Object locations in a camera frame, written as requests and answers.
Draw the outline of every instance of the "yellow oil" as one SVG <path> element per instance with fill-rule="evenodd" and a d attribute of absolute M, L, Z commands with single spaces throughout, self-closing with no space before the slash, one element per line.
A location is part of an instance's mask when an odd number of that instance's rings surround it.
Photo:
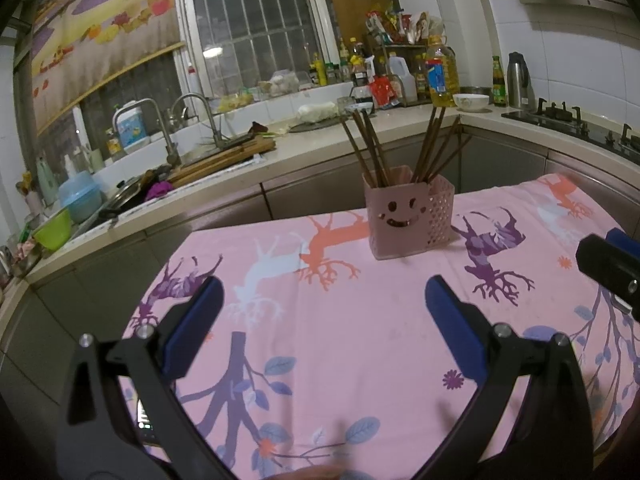
<path fill-rule="evenodd" d="M 430 36 L 429 45 L 426 55 L 427 63 L 430 59 L 441 60 L 446 87 L 444 92 L 438 92 L 430 85 L 429 92 L 431 94 L 431 102 L 437 107 L 454 107 L 456 104 L 453 101 L 453 95 L 460 93 L 456 55 L 453 53 L 453 50 L 442 42 L 441 36 Z"/>

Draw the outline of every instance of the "cutting board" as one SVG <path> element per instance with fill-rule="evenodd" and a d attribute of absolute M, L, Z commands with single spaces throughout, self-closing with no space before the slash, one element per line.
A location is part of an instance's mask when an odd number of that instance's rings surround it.
<path fill-rule="evenodd" d="M 276 142 L 273 139 L 263 139 L 258 136 L 253 140 L 248 140 L 240 146 L 230 148 L 224 152 L 211 155 L 195 164 L 191 164 L 187 167 L 180 167 L 173 171 L 167 179 L 174 187 L 186 186 L 196 180 L 215 173 L 216 171 L 224 170 L 229 166 L 242 162 L 243 160 L 254 156 L 257 153 L 264 153 L 274 150 Z"/>

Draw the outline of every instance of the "pink tablecloth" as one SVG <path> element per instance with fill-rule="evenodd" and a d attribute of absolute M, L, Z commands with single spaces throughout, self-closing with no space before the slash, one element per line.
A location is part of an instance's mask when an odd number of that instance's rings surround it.
<path fill-rule="evenodd" d="M 384 262 L 370 253 L 364 211 L 195 232 L 125 335 L 161 319 L 215 269 L 225 307 L 177 395 L 236 475 L 338 461 L 358 480 L 408 478 L 476 387 L 424 305 L 426 280 L 441 274 L 491 322 L 534 338 L 571 335 L 603 442 L 636 392 L 638 339 L 574 254 L 585 235 L 616 223 L 555 174 L 454 202 L 455 241 Z M 525 387 L 518 382 L 488 453 L 505 442 Z"/>

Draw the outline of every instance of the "faucet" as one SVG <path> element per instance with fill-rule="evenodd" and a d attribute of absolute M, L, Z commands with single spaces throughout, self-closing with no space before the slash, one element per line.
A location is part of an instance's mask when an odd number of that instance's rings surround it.
<path fill-rule="evenodd" d="M 175 100 L 174 105 L 171 107 L 171 113 L 175 117 L 175 107 L 180 102 L 186 99 L 187 97 L 195 97 L 196 99 L 200 99 L 204 103 L 204 109 L 207 111 L 207 117 L 209 118 L 209 124 L 211 126 L 211 131 L 213 132 L 213 140 L 216 143 L 216 146 L 222 149 L 224 145 L 224 141 L 222 140 L 222 134 L 216 130 L 216 124 L 213 122 L 213 114 L 211 113 L 211 107 L 209 106 L 209 101 L 202 94 L 196 94 L 194 92 L 188 92 L 187 94 L 183 94 Z"/>
<path fill-rule="evenodd" d="M 181 164 L 181 161 L 180 161 L 180 155 L 178 154 L 178 148 L 175 145 L 175 143 L 171 140 L 171 137 L 169 136 L 169 132 L 167 131 L 166 126 L 164 124 L 164 119 L 162 118 L 162 113 L 160 112 L 158 103 L 156 103 L 156 101 L 153 100 L 151 97 L 145 97 L 144 99 L 139 99 L 138 101 L 134 101 L 128 105 L 124 105 L 119 110 L 116 110 L 116 113 L 114 113 L 113 118 L 111 119 L 111 124 L 113 125 L 113 131 L 114 132 L 118 131 L 118 123 L 116 122 L 116 120 L 118 119 L 119 115 L 143 103 L 151 103 L 156 109 L 156 114 L 158 114 L 158 122 L 160 123 L 160 129 L 162 130 L 162 135 L 164 136 L 164 140 L 166 141 L 167 163 L 171 165 L 172 168 L 179 166 Z"/>

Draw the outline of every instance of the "fruit pattern curtain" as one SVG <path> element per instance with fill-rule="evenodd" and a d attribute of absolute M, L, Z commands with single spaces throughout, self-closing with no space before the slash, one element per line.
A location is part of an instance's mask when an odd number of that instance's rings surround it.
<path fill-rule="evenodd" d="M 181 45 L 174 0 L 40 0 L 31 46 L 38 134 L 100 86 Z"/>

